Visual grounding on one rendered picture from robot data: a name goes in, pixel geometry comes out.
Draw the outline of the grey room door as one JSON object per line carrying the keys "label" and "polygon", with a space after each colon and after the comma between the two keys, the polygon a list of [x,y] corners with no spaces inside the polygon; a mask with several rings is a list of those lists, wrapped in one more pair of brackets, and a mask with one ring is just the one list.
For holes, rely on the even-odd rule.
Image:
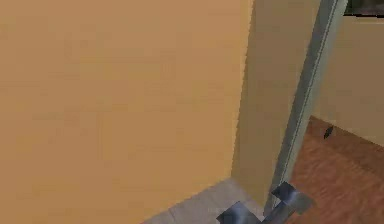
{"label": "grey room door", "polygon": [[270,190],[289,182],[302,146],[309,117],[348,0],[321,0]]}

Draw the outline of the dark window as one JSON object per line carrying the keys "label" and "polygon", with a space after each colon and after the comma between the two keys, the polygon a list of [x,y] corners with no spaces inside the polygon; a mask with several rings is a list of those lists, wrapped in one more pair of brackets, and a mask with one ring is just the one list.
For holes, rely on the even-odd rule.
{"label": "dark window", "polygon": [[348,0],[344,15],[384,18],[384,0]]}

